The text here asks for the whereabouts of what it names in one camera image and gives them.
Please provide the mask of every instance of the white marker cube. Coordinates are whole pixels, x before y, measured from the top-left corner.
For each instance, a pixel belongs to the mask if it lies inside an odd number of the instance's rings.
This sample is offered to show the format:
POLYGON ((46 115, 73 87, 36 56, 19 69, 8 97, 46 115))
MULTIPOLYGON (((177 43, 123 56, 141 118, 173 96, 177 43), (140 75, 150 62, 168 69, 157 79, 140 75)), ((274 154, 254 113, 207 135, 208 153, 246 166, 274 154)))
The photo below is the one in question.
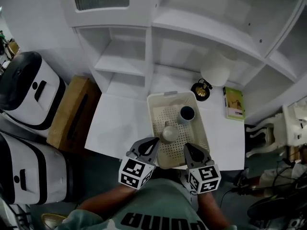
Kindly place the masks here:
POLYGON ((217 164, 189 170, 189 183, 197 194, 216 190, 221 181, 217 164))
POLYGON ((155 166, 125 156, 121 162, 118 182, 140 189, 152 176, 155 166))

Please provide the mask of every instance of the perforated basket bottom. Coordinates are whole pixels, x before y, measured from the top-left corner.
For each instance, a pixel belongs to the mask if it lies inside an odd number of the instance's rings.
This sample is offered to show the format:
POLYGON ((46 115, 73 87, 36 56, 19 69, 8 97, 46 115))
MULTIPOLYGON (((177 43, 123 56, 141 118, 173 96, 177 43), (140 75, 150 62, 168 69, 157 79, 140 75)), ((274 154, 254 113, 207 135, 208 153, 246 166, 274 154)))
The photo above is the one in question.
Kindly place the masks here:
POLYGON ((184 105, 172 105, 153 108, 153 132, 154 136, 160 137, 165 122, 168 125, 174 126, 179 131, 179 138, 171 144, 160 142, 158 151, 158 163, 164 169, 185 165, 185 157, 183 147, 187 142, 195 143, 201 147, 208 149, 203 142, 198 142, 194 138, 194 133, 191 124, 180 125, 177 123, 177 117, 180 109, 184 105))

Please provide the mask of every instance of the person's arm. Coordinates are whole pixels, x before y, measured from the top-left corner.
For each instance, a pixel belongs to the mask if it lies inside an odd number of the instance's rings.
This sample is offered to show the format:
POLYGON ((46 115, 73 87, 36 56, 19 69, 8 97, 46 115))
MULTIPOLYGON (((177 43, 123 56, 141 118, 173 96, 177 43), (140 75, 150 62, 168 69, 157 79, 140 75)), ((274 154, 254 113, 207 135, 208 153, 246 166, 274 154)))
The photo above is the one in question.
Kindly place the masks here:
POLYGON ((199 216, 210 230, 222 230, 230 226, 216 204, 212 193, 198 194, 199 216))
POLYGON ((136 189, 121 184, 106 193, 85 200, 78 209, 93 212, 107 219, 124 206, 135 191, 136 189))

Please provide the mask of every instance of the book cover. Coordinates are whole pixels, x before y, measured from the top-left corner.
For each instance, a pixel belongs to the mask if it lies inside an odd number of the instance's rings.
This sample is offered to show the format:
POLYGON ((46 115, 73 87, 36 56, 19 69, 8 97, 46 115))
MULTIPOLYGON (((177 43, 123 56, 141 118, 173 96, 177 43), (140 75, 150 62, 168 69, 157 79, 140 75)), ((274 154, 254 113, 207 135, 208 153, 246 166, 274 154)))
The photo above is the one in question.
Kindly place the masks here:
POLYGON ((223 88, 226 118, 243 121, 245 118, 243 96, 239 90, 223 88))

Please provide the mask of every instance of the plastic basket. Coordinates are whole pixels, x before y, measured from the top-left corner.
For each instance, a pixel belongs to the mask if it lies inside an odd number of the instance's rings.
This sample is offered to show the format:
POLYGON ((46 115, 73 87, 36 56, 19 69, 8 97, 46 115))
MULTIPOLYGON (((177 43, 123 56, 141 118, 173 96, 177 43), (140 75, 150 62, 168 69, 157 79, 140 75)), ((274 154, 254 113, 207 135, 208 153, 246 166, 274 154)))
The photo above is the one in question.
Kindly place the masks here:
POLYGON ((197 144, 210 151, 193 92, 151 94, 147 98, 147 104, 153 136, 160 137, 166 121, 179 130, 179 138, 173 143, 167 145, 160 142, 157 160, 162 169, 186 165, 183 147, 187 142, 197 144), (180 109, 186 105, 195 110, 195 118, 190 123, 181 125, 177 123, 176 119, 180 109))

